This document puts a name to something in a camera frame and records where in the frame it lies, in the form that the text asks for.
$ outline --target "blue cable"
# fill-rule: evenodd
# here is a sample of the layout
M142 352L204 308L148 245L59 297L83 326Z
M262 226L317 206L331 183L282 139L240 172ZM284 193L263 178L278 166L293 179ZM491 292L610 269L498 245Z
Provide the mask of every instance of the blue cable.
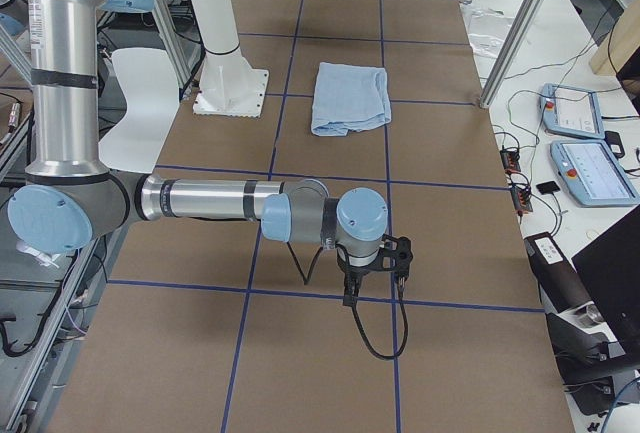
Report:
M611 406L609 407L609 412L607 413L607 417L604 419L604 423L602 424L602 429L600 430L600 433L606 432L607 425L609 424L609 420L611 419L611 415L613 414L613 410L615 409L616 406L618 406L618 401L620 401L620 397L622 396L622 394L627 390L627 388L629 388L631 385L635 383L638 383L639 381L640 381L640 377L634 378L633 380L631 380L629 383L627 383L622 387L620 392L613 399L613 403L611 403Z

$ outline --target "sticker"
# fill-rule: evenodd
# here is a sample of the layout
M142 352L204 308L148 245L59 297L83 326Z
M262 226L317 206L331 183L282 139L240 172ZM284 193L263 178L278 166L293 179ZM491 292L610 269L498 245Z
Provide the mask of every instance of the sticker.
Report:
M40 3L29 3L29 32L31 49L41 50L44 48L44 22Z
M556 248L556 245L553 244L550 238L540 238L536 241L536 246L544 256L547 263L553 265L554 263L559 263L563 260L562 255Z

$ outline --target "white table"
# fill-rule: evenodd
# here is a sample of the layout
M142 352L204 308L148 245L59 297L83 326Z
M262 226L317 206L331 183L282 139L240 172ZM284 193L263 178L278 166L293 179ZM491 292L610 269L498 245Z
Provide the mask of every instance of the white table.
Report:
M515 17L522 0L474 0L472 8L492 9L501 11L505 16ZM529 68L547 64L563 63L566 60L580 54L585 47L593 45L591 35L584 26L569 0L545 0L526 41L523 43L517 58L511 66L508 76L525 72ZM505 131L512 133L522 146L534 145L535 138L523 132L509 123L507 102L512 95L520 90L532 90L539 92L545 83L562 83L591 90L609 90L619 86L614 77L597 76L589 67L589 60L596 51L596 47L588 49L586 54L575 61L563 66L547 67L534 70L526 75L506 80L491 105L490 113L494 125L499 125ZM481 79L488 77L494 64L493 59L474 55L478 74ZM603 116L631 116L636 115L629 98L622 90L599 93ZM538 108L539 97L531 93L520 93L511 101L512 119L518 125L529 130L536 131L540 124L540 112ZM636 168L638 165L635 156L636 146L640 146L640 120L630 121L606 121L605 129L620 133L626 150L626 156L621 159L624 168ZM555 165L549 153L549 143L563 137L547 134L544 127L538 132L540 144L535 149L535 157L532 160L533 148L521 150L520 164L523 172L535 185L545 181L556 181L562 191L556 193L560 205L566 211L563 215L562 228L555 240L568 258L580 251L591 240L608 227L622 218L631 208L585 208L580 206L565 190L564 184L558 178ZM502 144L502 136L497 136L498 145ZM514 146L515 142L506 138L505 146ZM640 180L633 182L640 189ZM556 207L553 200L544 197L552 207ZM543 231L551 231L554 225L554 216L547 207L538 200L532 199L534 212L523 217L521 224L522 236L530 236ZM604 331L609 336L610 330L606 327L597 327L587 330L589 333ZM584 432L591 422L602 424L602 419L586 417L582 415L573 400L567 395L574 426L577 432ZM640 406L630 405L619 408L613 415L608 426L608 433L631 433L640 428Z

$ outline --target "black monitor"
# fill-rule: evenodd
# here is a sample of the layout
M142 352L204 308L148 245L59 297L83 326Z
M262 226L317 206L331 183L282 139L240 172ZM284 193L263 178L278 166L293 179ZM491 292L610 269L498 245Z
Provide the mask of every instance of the black monitor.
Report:
M640 207L573 257L593 302L627 354L640 354Z

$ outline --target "folded cloth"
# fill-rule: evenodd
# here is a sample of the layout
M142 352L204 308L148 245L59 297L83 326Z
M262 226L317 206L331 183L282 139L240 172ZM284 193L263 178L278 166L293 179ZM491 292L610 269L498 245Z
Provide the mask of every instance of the folded cloth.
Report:
M384 68L320 63L313 96L311 132L346 136L391 121Z

